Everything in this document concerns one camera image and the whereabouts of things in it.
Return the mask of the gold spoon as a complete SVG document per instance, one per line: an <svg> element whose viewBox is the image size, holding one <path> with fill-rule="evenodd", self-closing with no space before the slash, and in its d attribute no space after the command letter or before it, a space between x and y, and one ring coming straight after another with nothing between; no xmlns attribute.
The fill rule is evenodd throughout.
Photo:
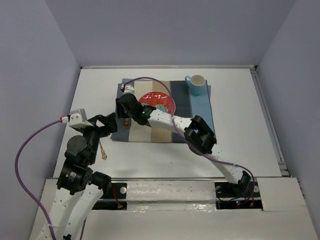
<svg viewBox="0 0 320 240"><path fill-rule="evenodd" d="M100 147L100 152L101 152L101 158L103 160L106 160L107 159L107 154L106 154L106 152L105 152L105 150L104 150L104 148L102 146L101 141L99 141L99 147Z"/></svg>

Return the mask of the striped cloth placemat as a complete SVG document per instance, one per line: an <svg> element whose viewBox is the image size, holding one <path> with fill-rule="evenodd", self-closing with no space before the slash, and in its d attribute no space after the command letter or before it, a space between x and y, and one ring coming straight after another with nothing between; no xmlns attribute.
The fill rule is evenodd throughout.
<svg viewBox="0 0 320 240"><path fill-rule="evenodd" d="M210 103L211 86L206 82L200 95L191 94L191 84L185 80L162 81L161 83L148 79L130 82L124 78L118 84L116 97L133 94L142 105L154 106L165 114L174 111L174 122L180 127L182 122L178 117L191 119L200 116L206 124L215 131L212 106ZM132 119L116 120L118 130L111 135L116 142L132 143L182 143L183 139L175 133L175 128L167 130L161 127L142 126Z"/></svg>

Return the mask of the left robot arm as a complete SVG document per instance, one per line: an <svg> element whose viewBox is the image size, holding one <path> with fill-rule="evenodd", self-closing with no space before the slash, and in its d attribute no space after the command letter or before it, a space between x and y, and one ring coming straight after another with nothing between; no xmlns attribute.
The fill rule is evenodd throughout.
<svg viewBox="0 0 320 240"><path fill-rule="evenodd" d="M67 142L52 207L46 214L49 219L39 240L74 240L95 203L108 196L112 187L110 176L90 166L96 161L100 139L118 130L116 114L87 118L85 110L78 109L59 121L80 134Z"/></svg>

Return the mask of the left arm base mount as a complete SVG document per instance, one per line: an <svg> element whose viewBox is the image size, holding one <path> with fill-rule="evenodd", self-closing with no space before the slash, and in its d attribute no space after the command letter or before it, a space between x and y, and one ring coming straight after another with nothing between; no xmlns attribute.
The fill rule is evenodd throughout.
<svg viewBox="0 0 320 240"><path fill-rule="evenodd" d="M93 210L126 210L127 182L112 182L111 189L94 204Z"/></svg>

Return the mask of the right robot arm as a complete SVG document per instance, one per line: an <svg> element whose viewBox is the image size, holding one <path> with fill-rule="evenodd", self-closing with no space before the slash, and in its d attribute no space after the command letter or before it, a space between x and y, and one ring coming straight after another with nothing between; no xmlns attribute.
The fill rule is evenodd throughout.
<svg viewBox="0 0 320 240"><path fill-rule="evenodd" d="M116 114L120 119L131 118L141 126L178 134L193 153L213 163L230 183L230 190L235 196L242 196L248 191L253 175L247 168L227 161L224 151L217 145L214 131L202 117L180 117L154 106L143 106L132 93L125 93L116 99Z"/></svg>

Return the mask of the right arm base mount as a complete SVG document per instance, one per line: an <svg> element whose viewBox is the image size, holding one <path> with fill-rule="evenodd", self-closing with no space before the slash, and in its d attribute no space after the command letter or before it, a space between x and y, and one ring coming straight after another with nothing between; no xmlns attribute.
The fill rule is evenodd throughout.
<svg viewBox="0 0 320 240"><path fill-rule="evenodd" d="M229 182L215 182L215 206L217 210L263 209L258 182L249 183L248 189L241 192Z"/></svg>

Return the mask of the light blue mug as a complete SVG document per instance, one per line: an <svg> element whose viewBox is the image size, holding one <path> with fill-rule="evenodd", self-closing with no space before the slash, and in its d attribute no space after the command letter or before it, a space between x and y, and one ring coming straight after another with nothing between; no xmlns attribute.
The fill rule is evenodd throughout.
<svg viewBox="0 0 320 240"><path fill-rule="evenodd" d="M206 80L201 75L186 76L184 78L189 87L189 93L193 96L200 96L204 93L206 88Z"/></svg>

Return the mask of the gold fork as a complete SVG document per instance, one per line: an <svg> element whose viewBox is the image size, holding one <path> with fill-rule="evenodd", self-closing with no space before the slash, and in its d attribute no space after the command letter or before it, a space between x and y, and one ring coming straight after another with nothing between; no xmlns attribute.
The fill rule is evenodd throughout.
<svg viewBox="0 0 320 240"><path fill-rule="evenodd" d="M130 118L126 118L124 120L124 125L123 125L123 128L124 129L128 129L130 127Z"/></svg>

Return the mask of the red and teal floral plate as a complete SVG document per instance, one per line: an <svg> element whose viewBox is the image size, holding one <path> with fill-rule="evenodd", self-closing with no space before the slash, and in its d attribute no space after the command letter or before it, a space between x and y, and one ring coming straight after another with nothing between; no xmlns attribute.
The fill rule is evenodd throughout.
<svg viewBox="0 0 320 240"><path fill-rule="evenodd" d="M153 106L164 113L174 114L176 111L175 101L167 93L161 91L148 92L141 96L138 101L143 106Z"/></svg>

